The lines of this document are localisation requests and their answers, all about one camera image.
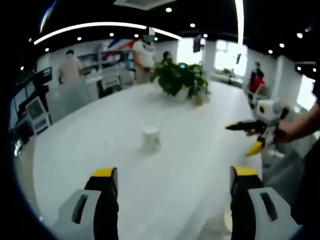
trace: potted plant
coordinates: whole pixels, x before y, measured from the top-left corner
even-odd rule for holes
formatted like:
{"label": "potted plant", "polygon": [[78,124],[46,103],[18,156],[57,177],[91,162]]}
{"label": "potted plant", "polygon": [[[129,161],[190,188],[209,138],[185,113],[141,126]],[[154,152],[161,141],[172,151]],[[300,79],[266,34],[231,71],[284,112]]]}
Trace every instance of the potted plant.
{"label": "potted plant", "polygon": [[189,99],[193,96],[201,98],[202,94],[210,93],[208,82],[202,75],[201,65],[174,64],[171,58],[166,58],[154,70],[151,81],[157,79],[163,91],[173,97],[182,95]]}

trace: black ceiling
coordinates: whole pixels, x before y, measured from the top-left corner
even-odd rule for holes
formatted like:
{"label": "black ceiling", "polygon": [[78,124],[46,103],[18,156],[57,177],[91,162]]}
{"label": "black ceiling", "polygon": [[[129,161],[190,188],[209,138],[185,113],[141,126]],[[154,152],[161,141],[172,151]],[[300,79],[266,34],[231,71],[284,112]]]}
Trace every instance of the black ceiling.
{"label": "black ceiling", "polygon": [[[31,66],[45,48],[54,51],[83,41],[114,38],[133,38],[142,30],[128,27],[87,27],[61,33],[37,45],[28,42],[55,30],[82,23],[124,22],[141,24],[165,30],[182,37],[193,37],[199,33],[208,34],[209,40],[226,39],[237,41],[237,14],[234,0],[197,0],[189,3],[177,0],[149,11],[113,5],[114,0],[57,0],[43,31],[39,34],[40,22],[46,9],[54,1],[43,0],[32,4],[24,1],[19,6],[22,21],[20,33],[19,60],[17,66]],[[317,57],[315,32],[305,32],[310,23],[319,27],[316,1],[309,0],[243,0],[244,44],[249,48],[274,56],[285,55],[295,62],[315,61]],[[303,38],[297,37],[302,32]],[[157,35],[159,41],[172,38]]]}

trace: white table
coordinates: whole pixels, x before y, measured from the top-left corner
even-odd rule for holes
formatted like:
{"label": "white table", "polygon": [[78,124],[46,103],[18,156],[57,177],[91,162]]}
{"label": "white table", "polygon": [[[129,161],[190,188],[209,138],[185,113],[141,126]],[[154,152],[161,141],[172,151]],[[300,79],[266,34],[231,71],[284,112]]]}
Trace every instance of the white table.
{"label": "white table", "polygon": [[[34,187],[43,221],[82,189],[98,168],[118,168],[121,240],[195,239],[229,195],[230,166],[262,174],[261,157],[245,157],[255,138],[225,126],[252,118],[241,89],[210,82],[203,106],[178,103],[144,84],[83,107],[36,139]],[[160,130],[162,149],[140,150],[141,127]]]}

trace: curved light strip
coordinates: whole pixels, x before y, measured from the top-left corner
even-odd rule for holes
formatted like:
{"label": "curved light strip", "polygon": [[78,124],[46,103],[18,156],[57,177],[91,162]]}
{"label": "curved light strip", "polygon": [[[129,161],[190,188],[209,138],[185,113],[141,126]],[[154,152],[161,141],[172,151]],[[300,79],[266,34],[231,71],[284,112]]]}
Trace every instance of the curved light strip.
{"label": "curved light strip", "polygon": [[[65,28],[61,28],[59,30],[53,31],[47,35],[44,35],[42,37],[40,37],[39,39],[35,40],[33,42],[34,45],[37,45],[38,43],[41,43],[42,41],[51,38],[55,35],[67,32],[67,31],[71,31],[74,29],[82,29],[82,28],[87,28],[87,27],[99,27],[99,26],[119,26],[119,27],[128,27],[128,28],[135,28],[135,29],[146,29],[147,26],[143,26],[143,25],[139,25],[139,24],[133,24],[133,23],[127,23],[127,22],[114,22],[114,21],[102,21],[102,22],[89,22],[89,23],[82,23],[82,24],[78,24],[78,25],[73,25],[73,26],[67,26]],[[181,40],[182,37],[175,35],[173,33],[167,32],[167,31],[163,31],[157,28],[153,28],[154,31],[158,34],[163,34],[166,35],[168,37],[177,39],[177,40]]]}
{"label": "curved light strip", "polygon": [[243,0],[234,0],[236,8],[236,18],[238,21],[238,44],[244,44],[244,28],[245,28],[245,14]]}

